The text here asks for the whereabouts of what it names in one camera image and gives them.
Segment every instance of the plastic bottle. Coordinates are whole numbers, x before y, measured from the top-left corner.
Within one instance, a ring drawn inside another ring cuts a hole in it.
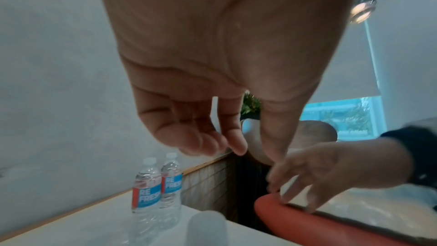
[[[178,224],[181,218],[182,172],[177,153],[168,153],[161,169],[163,184],[161,190],[160,225],[166,230]]]
[[[145,158],[144,168],[137,174],[132,191],[132,224],[129,243],[148,245],[159,232],[159,200],[161,198],[161,172],[156,158]]]

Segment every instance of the dark sleeve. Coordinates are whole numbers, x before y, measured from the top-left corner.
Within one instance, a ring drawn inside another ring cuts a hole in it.
[[[410,126],[381,137],[394,138],[410,151],[415,164],[410,183],[437,188],[437,136],[432,131]]]

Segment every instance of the orange seat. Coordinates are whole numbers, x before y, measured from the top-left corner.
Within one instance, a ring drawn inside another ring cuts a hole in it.
[[[302,246],[411,246],[284,205],[279,193],[258,198],[255,212],[276,236]]]

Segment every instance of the gray wall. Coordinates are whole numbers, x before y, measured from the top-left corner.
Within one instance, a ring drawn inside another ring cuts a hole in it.
[[[437,0],[378,0],[369,19],[389,129],[437,116]]]
[[[169,151],[136,116],[100,0],[0,0],[0,61],[0,235],[126,190]]]

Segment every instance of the lamp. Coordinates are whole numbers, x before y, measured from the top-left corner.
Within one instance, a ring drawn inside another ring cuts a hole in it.
[[[351,10],[351,23],[362,23],[370,17],[375,9],[376,0],[356,0],[356,3]]]

